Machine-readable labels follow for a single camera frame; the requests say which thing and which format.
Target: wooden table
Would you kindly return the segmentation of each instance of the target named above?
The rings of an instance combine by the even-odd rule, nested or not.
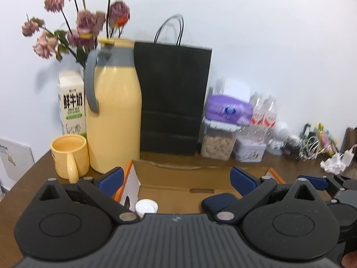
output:
[[[273,156],[265,153],[260,163],[239,163],[233,158],[229,161],[217,161],[195,156],[178,156],[157,153],[141,153],[141,159],[157,163],[170,163],[194,166],[240,166],[247,167],[247,171],[253,169],[274,168],[286,182],[294,182],[300,174],[322,176],[320,160],[295,163],[283,156]],[[90,169],[87,176],[99,177],[101,174]],[[345,172],[352,177],[354,168]],[[14,226],[31,201],[37,190],[47,178],[58,177],[54,168],[51,153],[45,154],[11,189],[0,203],[0,267],[10,268],[19,262],[22,255],[14,239]],[[62,183],[68,183],[65,179],[59,179]]]

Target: purple tissue package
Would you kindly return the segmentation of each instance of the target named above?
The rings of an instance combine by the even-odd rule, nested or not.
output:
[[[206,119],[239,126],[250,125],[253,106],[236,98],[211,95],[207,100]]]

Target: black paper bag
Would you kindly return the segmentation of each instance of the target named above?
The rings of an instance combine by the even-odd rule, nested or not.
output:
[[[170,19],[161,26],[155,41]],[[134,47],[142,92],[141,151],[192,155],[199,136],[212,50],[155,41],[136,42]]]

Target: white bottle cap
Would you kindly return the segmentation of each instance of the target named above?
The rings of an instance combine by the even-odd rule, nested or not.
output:
[[[135,210],[142,218],[144,214],[156,214],[158,212],[158,204],[150,199],[142,199],[136,203]]]

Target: yellow thermos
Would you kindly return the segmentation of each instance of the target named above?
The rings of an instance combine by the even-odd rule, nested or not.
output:
[[[99,38],[84,76],[86,128],[92,168],[106,173],[140,157],[141,89],[134,41]]]

